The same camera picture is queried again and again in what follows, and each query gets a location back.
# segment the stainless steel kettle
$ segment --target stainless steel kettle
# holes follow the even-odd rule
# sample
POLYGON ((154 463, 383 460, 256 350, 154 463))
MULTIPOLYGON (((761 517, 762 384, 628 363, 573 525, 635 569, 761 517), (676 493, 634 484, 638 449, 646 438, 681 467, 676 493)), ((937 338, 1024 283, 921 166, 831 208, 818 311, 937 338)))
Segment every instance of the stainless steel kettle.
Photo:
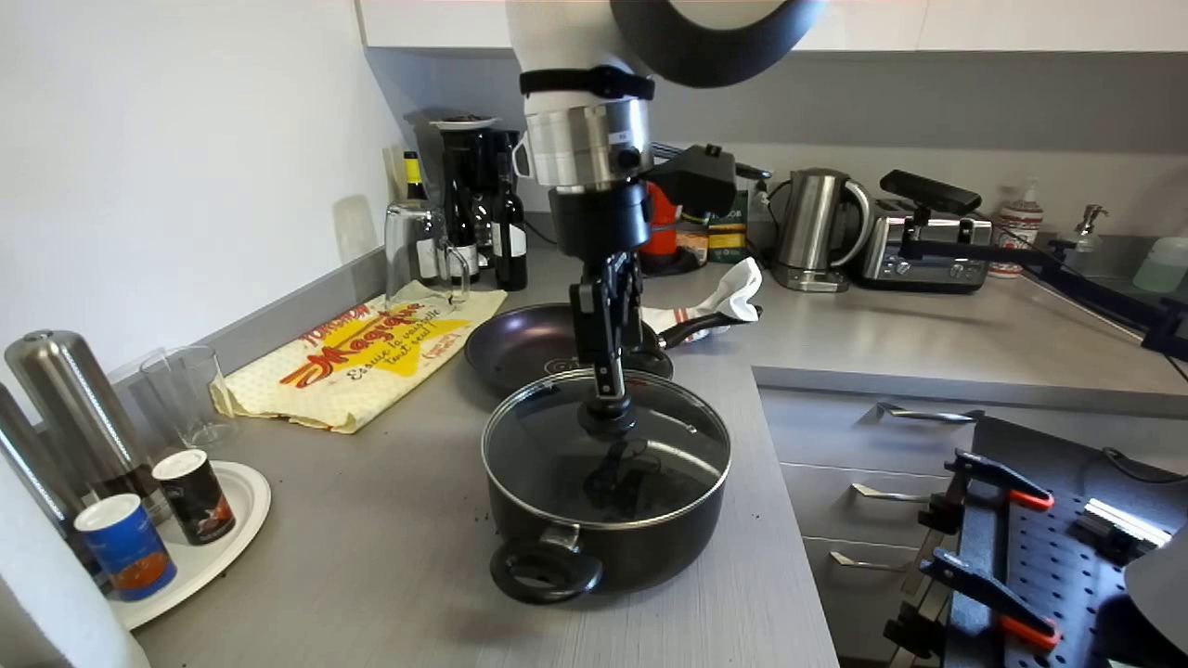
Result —
POLYGON ((792 172, 783 231, 771 263, 777 283, 804 292, 841 292, 849 281, 836 269, 848 263, 871 235, 871 198, 849 175, 824 168, 792 172), (862 226, 854 246, 829 261, 829 240, 842 197, 857 200, 862 226))

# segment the yellow dish towel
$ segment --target yellow dish towel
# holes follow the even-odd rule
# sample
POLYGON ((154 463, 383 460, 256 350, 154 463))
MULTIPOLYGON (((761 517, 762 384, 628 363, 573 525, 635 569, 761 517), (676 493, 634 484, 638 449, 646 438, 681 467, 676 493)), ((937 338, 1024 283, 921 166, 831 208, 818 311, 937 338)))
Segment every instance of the yellow dish towel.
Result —
POLYGON ((375 297, 232 373, 232 410, 354 434, 461 351, 506 297, 475 291, 440 308, 412 282, 387 310, 375 297))

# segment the pan handle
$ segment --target pan handle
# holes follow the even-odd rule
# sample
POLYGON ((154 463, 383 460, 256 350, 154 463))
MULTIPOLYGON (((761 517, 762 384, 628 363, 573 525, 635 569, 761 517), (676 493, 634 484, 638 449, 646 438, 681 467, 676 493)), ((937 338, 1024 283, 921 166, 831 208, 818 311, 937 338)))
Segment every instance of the pan handle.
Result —
POLYGON ((568 536, 539 541, 507 541, 491 557, 491 578, 508 597, 531 605, 550 605, 589 593, 602 580, 602 562, 579 552, 568 536), (520 578, 544 582, 532 586, 520 578))
MULTIPOLYGON (((763 307, 756 305, 754 310, 763 316, 763 307)), ((739 320, 737 317, 731 317, 728 315, 714 311, 702 316, 689 319, 684 322, 677 322, 672 327, 669 327, 664 332, 657 334, 661 340, 661 348, 669 349, 680 346, 685 339, 701 332, 702 329, 712 329, 714 327, 728 327, 731 324, 748 324, 750 321, 739 320)))

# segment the black pot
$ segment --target black pot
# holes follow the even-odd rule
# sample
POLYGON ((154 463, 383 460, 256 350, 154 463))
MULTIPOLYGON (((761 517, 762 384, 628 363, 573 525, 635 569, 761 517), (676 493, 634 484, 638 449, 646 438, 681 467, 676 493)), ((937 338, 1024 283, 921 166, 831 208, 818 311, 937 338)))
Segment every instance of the black pot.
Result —
POLYGON ((726 427, 688 390, 625 373, 630 429, 583 415, 589 370, 522 389, 487 423, 482 456, 504 537, 491 575, 508 597, 552 604, 643 590, 709 542, 729 470, 726 427))

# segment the kitchen counter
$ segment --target kitchen counter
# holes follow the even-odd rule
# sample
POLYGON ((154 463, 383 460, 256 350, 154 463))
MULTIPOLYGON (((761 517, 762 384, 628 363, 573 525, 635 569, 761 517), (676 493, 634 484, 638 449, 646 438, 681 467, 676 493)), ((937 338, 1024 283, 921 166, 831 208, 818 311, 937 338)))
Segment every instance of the kitchen counter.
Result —
MULTIPOLYGON (((690 305, 726 269, 647 279, 644 301, 690 305)), ((530 289, 504 308, 563 301, 576 276, 536 250, 530 289)), ((669 582, 555 607, 495 590, 479 435, 498 399, 460 354, 352 436, 241 420, 215 456, 267 477, 268 521, 223 578, 135 636, 154 666, 188 668, 836 666, 757 380, 1188 415, 1188 383, 1167 360, 1023 281, 928 296, 767 279, 754 302, 760 323, 672 352, 675 379, 722 415, 734 458, 709 547, 669 582)))

